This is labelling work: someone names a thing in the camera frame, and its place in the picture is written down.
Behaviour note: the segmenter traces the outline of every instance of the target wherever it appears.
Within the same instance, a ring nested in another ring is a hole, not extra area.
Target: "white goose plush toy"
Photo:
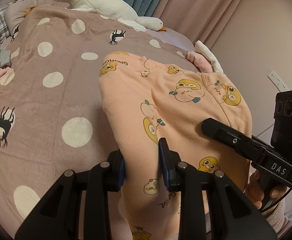
[[[92,12],[104,17],[113,18],[137,31],[147,29],[159,31],[163,22],[154,17],[139,17],[134,9],[123,0],[64,0],[70,9],[81,12]]]

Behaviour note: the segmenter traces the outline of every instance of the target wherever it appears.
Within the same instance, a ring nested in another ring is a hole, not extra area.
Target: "human hand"
[[[256,170],[249,178],[249,184],[246,186],[244,194],[254,204],[257,209],[262,207],[262,200],[264,198],[264,192],[258,184],[258,179],[261,174]],[[278,185],[274,187],[270,192],[270,197],[274,200],[281,198],[287,191],[285,185]]]

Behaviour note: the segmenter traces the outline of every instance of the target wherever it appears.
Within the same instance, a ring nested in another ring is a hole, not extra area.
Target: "pink polka dot bedsheet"
[[[0,223],[12,237],[65,170],[89,170],[118,148],[98,87],[107,54],[130,52],[197,72],[182,49],[51,5],[35,8],[7,49],[13,71],[0,82]],[[109,194],[109,208],[113,239],[131,239],[120,193]]]

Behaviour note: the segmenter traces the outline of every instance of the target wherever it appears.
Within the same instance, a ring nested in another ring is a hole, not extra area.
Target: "black cable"
[[[279,202],[281,202],[287,195],[288,193],[290,193],[292,191],[292,188],[290,188],[279,200],[277,200],[275,203],[273,203],[272,205],[270,205],[268,208],[265,208],[263,210],[261,210],[260,212],[263,213],[269,209],[271,209],[272,207],[276,206]]]

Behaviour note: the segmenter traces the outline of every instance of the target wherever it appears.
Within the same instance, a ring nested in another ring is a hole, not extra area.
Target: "cartoon peach print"
[[[150,233],[145,232],[141,227],[135,228],[136,230],[132,231],[133,240],[150,240]]]
[[[143,125],[146,134],[153,142],[158,144],[157,127],[159,125],[165,126],[165,123],[162,119],[156,118],[156,116],[158,116],[157,109],[154,105],[151,105],[148,100],[145,100],[145,102],[141,104],[141,111],[145,116]]]
[[[205,92],[201,90],[196,81],[182,79],[177,83],[175,91],[170,91],[169,94],[175,96],[176,100],[180,102],[197,103],[205,95]]]
[[[215,84],[211,84],[209,87],[211,87],[211,90],[220,102],[225,102],[225,104],[229,106],[237,106],[241,102],[241,95],[233,86],[221,84],[220,81],[217,80]]]

